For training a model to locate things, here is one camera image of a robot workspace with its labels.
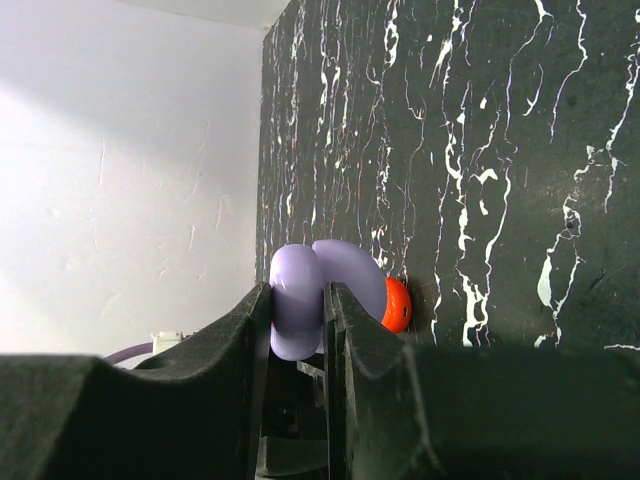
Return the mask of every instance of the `purple cable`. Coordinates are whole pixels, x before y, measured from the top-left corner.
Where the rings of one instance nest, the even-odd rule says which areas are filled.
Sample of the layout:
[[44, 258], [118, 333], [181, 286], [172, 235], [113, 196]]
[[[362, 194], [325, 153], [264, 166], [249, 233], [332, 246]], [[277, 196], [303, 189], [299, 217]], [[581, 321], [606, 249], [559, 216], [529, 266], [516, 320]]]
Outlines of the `purple cable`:
[[124, 362], [125, 360], [129, 360], [130, 358], [139, 357], [140, 355], [144, 355], [146, 353], [153, 353], [153, 343], [141, 343], [140, 345], [134, 345], [133, 347], [125, 348], [124, 350], [120, 350], [119, 352], [113, 353], [104, 359], [115, 365], [116, 363]]

